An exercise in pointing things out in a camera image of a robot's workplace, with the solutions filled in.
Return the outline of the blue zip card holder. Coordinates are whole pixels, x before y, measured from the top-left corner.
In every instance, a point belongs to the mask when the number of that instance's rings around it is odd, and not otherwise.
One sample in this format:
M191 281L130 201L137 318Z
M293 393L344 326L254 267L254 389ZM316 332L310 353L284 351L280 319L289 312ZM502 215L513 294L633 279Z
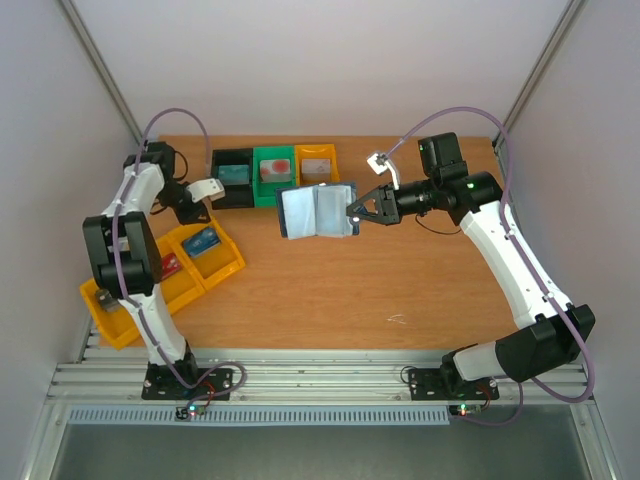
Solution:
M353 182L278 189L275 198L283 238L345 238L360 233L358 223L346 214L347 207L357 199Z

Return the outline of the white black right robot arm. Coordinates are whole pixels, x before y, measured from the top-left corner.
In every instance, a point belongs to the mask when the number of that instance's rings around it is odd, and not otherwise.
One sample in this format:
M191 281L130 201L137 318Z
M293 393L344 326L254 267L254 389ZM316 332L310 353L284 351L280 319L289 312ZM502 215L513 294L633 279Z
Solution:
M515 223L503 190L486 171L471 173L454 133L418 142L425 178L401 183L391 157L372 154L367 163L381 185L346 209L351 220L396 225L409 215L439 210L472 241L501 287L516 331L485 344L445 355L439 377L449 399L463 396L478 380L534 380L581 355L595 325L588 305L575 305L551 280Z

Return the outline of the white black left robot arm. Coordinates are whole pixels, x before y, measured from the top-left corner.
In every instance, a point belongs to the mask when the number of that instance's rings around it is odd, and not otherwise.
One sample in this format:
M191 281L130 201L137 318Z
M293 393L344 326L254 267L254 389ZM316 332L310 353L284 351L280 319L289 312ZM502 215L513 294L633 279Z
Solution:
M149 367L166 377L177 397L189 398L199 391L202 375L162 294L162 258L148 217L155 203L171 209L181 225L206 224L210 215L190 184L175 177L175 163L176 150L165 142L151 142L127 157L111 204L86 218L82 231L97 286L134 320Z

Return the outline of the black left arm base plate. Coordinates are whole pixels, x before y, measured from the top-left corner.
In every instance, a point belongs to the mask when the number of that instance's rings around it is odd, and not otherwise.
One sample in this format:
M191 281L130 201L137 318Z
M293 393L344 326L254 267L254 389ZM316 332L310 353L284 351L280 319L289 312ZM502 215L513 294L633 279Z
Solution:
M187 389L167 366L149 364L143 381L141 399L187 401L202 395L208 399L210 387L212 387L215 393L223 392L223 395L214 397L214 400L226 401L230 398L230 393L226 390L231 388L238 379L239 376L232 368L218 368L210 373L197 388Z

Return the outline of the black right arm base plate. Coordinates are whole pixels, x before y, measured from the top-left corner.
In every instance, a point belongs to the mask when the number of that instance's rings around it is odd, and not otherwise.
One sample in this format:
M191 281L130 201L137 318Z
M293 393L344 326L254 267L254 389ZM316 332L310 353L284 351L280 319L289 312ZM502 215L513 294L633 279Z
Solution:
M490 378L466 381L457 377L448 378L439 368L414 366L404 367L400 378L414 401L493 401L500 398L498 387Z

